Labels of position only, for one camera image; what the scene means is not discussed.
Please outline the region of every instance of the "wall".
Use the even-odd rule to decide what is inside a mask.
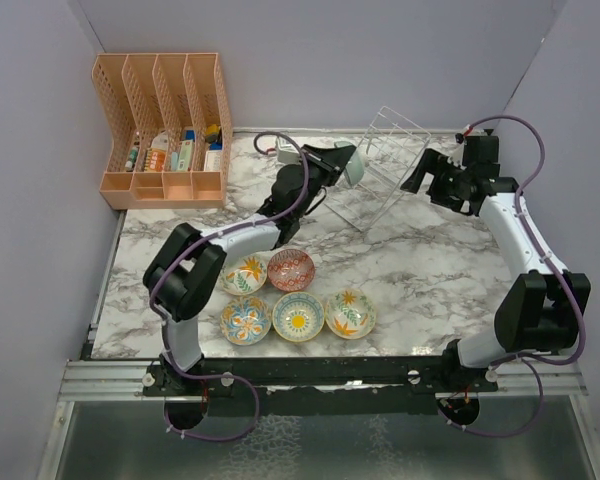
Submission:
[[[64,0],[0,2],[0,480],[35,477],[115,227],[93,60]]]
[[[581,366],[600,435],[600,0],[569,1],[506,113],[542,134],[546,167],[525,192],[534,220],[569,267],[593,285]],[[524,178],[538,148],[522,127],[500,122],[505,173]]]
[[[105,50],[218,51],[234,125],[500,113],[564,0],[78,0]]]

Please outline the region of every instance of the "patterned bowl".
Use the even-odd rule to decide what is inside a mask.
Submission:
[[[316,267],[311,257],[293,248],[276,253],[267,267],[267,276],[273,286],[284,292],[304,290],[315,274]]]
[[[360,290],[343,290],[329,297],[325,316],[333,333],[347,340],[356,340],[373,330],[376,307]]]
[[[250,295],[267,280],[267,264],[260,255],[242,257],[222,269],[220,286],[231,295]]]
[[[271,314],[266,303],[257,297],[231,300],[220,317],[222,334],[236,345],[253,345],[271,328]]]
[[[273,328],[290,342],[306,342],[324,325],[324,309],[320,301],[305,292],[288,293],[273,307]]]

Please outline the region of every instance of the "cable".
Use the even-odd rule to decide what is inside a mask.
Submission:
[[[518,218],[520,219],[520,223],[522,223],[522,227],[524,228],[524,231],[527,233],[529,240],[531,240],[533,247],[535,248],[536,252],[538,252],[538,255],[540,255],[540,257],[543,259],[543,261],[547,265],[547,267],[549,267],[549,270],[551,270],[551,273],[553,273],[555,275],[555,277],[558,279],[558,282],[560,283],[562,290],[564,291],[565,295],[567,296],[567,300],[569,300],[569,304],[571,305],[571,308],[573,309],[573,313],[578,322],[579,338],[578,338],[578,347],[576,348],[575,352],[573,352],[573,354],[569,358],[566,358],[564,360],[554,360],[551,358],[547,358],[544,355],[538,355],[535,353],[520,353],[518,355],[514,355],[511,357],[507,357],[503,360],[500,360],[496,364],[505,363],[509,360],[512,360],[516,356],[518,356],[518,357],[524,356],[524,357],[528,357],[528,358],[533,358],[535,360],[538,360],[539,362],[548,363],[550,365],[570,365],[570,364],[576,362],[580,358],[580,356],[582,355],[582,352],[584,351],[584,346],[587,342],[587,332],[585,329],[582,311],[580,310],[580,306],[578,305],[578,301],[576,300],[575,295],[571,291],[571,288],[567,284],[567,281],[564,279],[562,272],[560,272],[560,270],[558,270],[558,267],[556,267],[556,265],[553,263],[551,258],[549,258],[547,256],[547,252],[542,248],[542,245],[540,245],[540,241],[538,240],[535,233],[531,229],[531,225],[529,225],[529,222],[527,221],[527,218],[526,218],[524,212],[522,211],[522,205],[520,204],[520,198],[522,196],[522,191],[538,176],[538,174],[542,170],[542,167],[544,166],[545,148],[544,148],[544,142],[542,141],[542,137],[540,137],[540,134],[538,133],[538,131],[535,129],[535,127],[533,125],[531,125],[526,120],[524,120],[520,117],[516,117],[514,115],[493,115],[491,117],[483,118],[481,120],[478,120],[477,122],[470,124],[467,127],[467,130],[465,131],[464,135],[465,136],[468,135],[469,133],[471,133],[471,131],[475,127],[477,127],[478,125],[480,125],[482,123],[488,122],[490,120],[500,120],[500,119],[513,120],[514,122],[518,122],[518,123],[524,125],[525,127],[527,127],[527,129],[529,129],[529,131],[531,131],[533,136],[536,138],[536,141],[538,142],[538,147],[540,148],[540,161],[538,162],[538,165],[537,165],[536,169],[533,171],[533,173],[531,175],[529,175],[529,177],[524,182],[522,182],[520,184],[520,186],[518,187],[518,189],[516,190],[515,195],[514,195],[514,205],[516,208],[516,213],[518,214]]]
[[[481,430],[474,430],[472,428],[468,428],[466,425],[459,425],[455,422],[452,422],[444,415],[444,413],[442,413],[442,411],[440,409],[438,409],[438,414],[447,420],[448,425],[450,425],[458,430],[461,430],[465,433],[469,433],[471,435],[476,435],[478,437],[509,438],[509,437],[515,437],[516,435],[520,435],[521,433],[527,432],[531,427],[533,427],[533,425],[535,425],[535,423],[538,421],[538,418],[540,418],[540,412],[542,411],[542,406],[544,404],[544,388],[542,387],[542,380],[540,379],[540,374],[538,374],[538,371],[535,369],[535,367],[533,365],[531,365],[531,363],[529,363],[524,358],[521,358],[520,361],[531,369],[531,372],[533,373],[533,376],[536,377],[536,382],[538,383],[538,406],[536,407],[535,411],[533,412],[531,419],[527,423],[525,423],[523,426],[521,426],[520,428],[513,430],[512,432],[506,432],[506,433],[483,432]]]
[[[162,333],[162,343],[164,344],[164,350],[165,350],[164,353],[167,357],[167,360],[169,360],[169,363],[171,364],[171,366],[173,367],[173,369],[175,370],[175,372],[178,375],[180,375],[183,378],[187,378],[190,380],[196,380],[196,381],[218,380],[221,378],[232,378],[232,379],[237,380],[238,382],[246,385],[247,388],[249,388],[249,390],[251,390],[251,393],[253,394],[253,398],[255,400],[255,408],[254,408],[255,411],[254,411],[253,419],[249,423],[249,425],[247,425],[247,427],[245,427],[241,432],[239,432],[235,435],[229,435],[229,436],[225,436],[225,437],[211,437],[208,435],[193,433],[193,432],[189,432],[186,430],[177,430],[171,424],[171,421],[169,419],[169,414],[165,410],[165,422],[169,426],[167,431],[174,431],[176,433],[179,433],[183,438],[189,437],[189,438],[195,438],[198,440],[205,440],[205,441],[209,441],[209,442],[230,442],[233,440],[237,440],[239,438],[244,437],[245,435],[247,435],[249,432],[251,432],[255,428],[256,423],[258,422],[258,418],[260,416],[260,400],[258,398],[258,392],[256,391],[255,387],[246,378],[240,377],[238,375],[232,375],[232,374],[226,374],[226,373],[218,374],[218,375],[190,375],[178,366],[177,362],[175,361],[175,358],[173,357],[173,352],[171,351],[171,345],[169,344],[169,338],[167,335],[168,328],[169,328],[169,321],[168,321],[169,316],[164,310],[158,308],[158,306],[156,305],[156,297],[158,295],[158,292],[162,288],[162,286],[165,284],[167,277],[169,277],[169,275],[171,275],[175,271],[175,269],[178,267],[178,265],[180,265],[180,263],[185,258],[187,258],[191,254],[191,252],[193,252],[196,248],[198,248],[203,243],[213,240],[214,238],[218,238],[219,236],[223,236],[228,233],[236,232],[243,228],[253,227],[254,225],[262,225],[264,223],[275,222],[275,221],[279,220],[280,218],[293,212],[296,208],[298,208],[300,203],[302,203],[302,201],[305,199],[305,197],[307,196],[308,190],[309,190],[309,163],[307,161],[307,157],[305,156],[305,154],[302,151],[302,149],[300,148],[300,146],[295,142],[295,140],[293,140],[288,135],[285,135],[284,133],[273,132],[273,131],[261,132],[255,136],[255,138],[253,139],[253,146],[256,149],[256,151],[258,151],[259,153],[261,153],[263,155],[267,154],[264,150],[262,150],[260,147],[258,147],[258,140],[264,136],[269,136],[269,135],[277,136],[277,137],[280,137],[280,138],[286,140],[300,154],[300,161],[302,162],[302,167],[303,167],[303,182],[302,182],[302,190],[300,191],[298,198],[293,202],[293,204],[289,208],[287,208],[283,212],[280,212],[280,213],[274,215],[273,217],[257,220],[255,223],[254,222],[244,222],[244,223],[232,225],[230,227],[225,228],[222,231],[212,233],[212,234],[210,234],[206,237],[203,237],[203,238],[199,239],[198,241],[194,242],[190,247],[185,249],[180,254],[180,256],[178,256],[178,258],[176,258],[173,261],[173,263],[171,265],[169,265],[169,267],[162,274],[162,276],[156,283],[153,290],[151,290],[151,293],[149,295],[149,307],[156,314],[158,314],[158,316],[162,319],[161,333]]]

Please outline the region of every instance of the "wooden organizer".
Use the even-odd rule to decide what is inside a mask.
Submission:
[[[217,53],[100,54],[92,72],[113,145],[100,184],[112,208],[211,208],[225,203],[233,128]],[[222,166],[205,172],[209,125],[222,128]],[[172,172],[185,127],[196,135],[191,171]],[[169,137],[164,171],[144,172],[144,158],[162,130]],[[125,163],[138,132],[133,172]]]

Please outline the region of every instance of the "marble tabletop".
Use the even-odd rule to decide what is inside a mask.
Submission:
[[[299,144],[356,143],[355,136],[294,136]],[[268,196],[280,164],[253,150],[253,135],[232,146],[228,201],[223,210],[132,210],[127,213],[92,352],[95,359],[155,358],[160,323],[148,307],[142,275],[172,229],[182,222],[215,227],[249,217]],[[263,141],[263,145],[273,141]],[[451,137],[431,146],[448,151]],[[375,303],[375,329],[344,340],[328,327],[305,343],[283,340],[273,329],[259,343],[236,346],[222,335],[219,314],[231,296],[216,287],[200,314],[200,344],[207,357],[298,357],[438,354],[452,339],[493,322],[511,279],[492,235],[478,218],[404,195],[367,232],[321,205],[302,221],[287,245],[311,255],[316,277],[307,291],[324,299],[343,288],[363,290]],[[275,252],[265,252],[270,258]],[[273,306],[282,292],[267,283],[257,295]]]

